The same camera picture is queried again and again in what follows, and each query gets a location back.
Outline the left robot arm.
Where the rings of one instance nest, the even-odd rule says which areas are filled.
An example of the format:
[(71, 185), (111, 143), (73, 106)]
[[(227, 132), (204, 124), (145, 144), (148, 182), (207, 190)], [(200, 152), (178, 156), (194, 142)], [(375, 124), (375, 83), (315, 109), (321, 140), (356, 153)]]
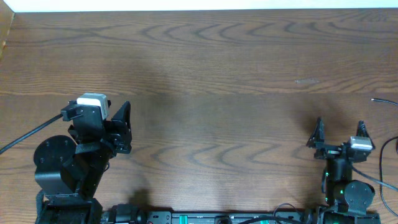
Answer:
[(68, 135), (43, 141), (35, 150), (37, 223), (100, 223), (103, 208), (94, 198), (110, 159), (129, 154), (131, 104), (125, 101), (111, 119), (100, 106), (70, 101), (61, 110), (71, 121)]

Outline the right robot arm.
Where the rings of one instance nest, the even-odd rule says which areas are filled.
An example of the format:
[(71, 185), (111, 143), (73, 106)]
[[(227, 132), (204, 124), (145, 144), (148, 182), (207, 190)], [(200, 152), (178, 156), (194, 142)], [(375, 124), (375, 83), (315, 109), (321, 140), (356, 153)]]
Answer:
[(317, 224), (380, 224), (378, 213), (369, 212), (375, 189), (372, 185), (353, 179), (353, 164), (366, 161), (375, 149), (363, 121), (358, 122), (356, 134), (340, 145), (325, 142), (324, 123), (317, 119), (315, 129), (307, 141), (315, 150), (314, 158), (326, 161), (321, 190), (326, 205), (306, 210), (304, 223)]

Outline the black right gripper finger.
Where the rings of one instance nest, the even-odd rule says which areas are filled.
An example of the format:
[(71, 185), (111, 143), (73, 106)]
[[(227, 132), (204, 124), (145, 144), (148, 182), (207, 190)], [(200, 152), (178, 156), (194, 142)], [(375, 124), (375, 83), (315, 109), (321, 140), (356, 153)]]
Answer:
[(309, 137), (306, 146), (309, 148), (320, 149), (325, 143), (324, 123), (321, 117), (317, 118), (317, 123), (312, 135)]
[(375, 149), (375, 145), (373, 143), (373, 140), (371, 139), (371, 137), (370, 137), (370, 135), (369, 135), (369, 133), (368, 133), (368, 131), (366, 129), (366, 125), (365, 125), (364, 121), (362, 121), (362, 120), (358, 122), (358, 127), (357, 127), (357, 130), (356, 130), (356, 136), (357, 137), (361, 137), (363, 139), (366, 139), (367, 142), (370, 143), (371, 149)]

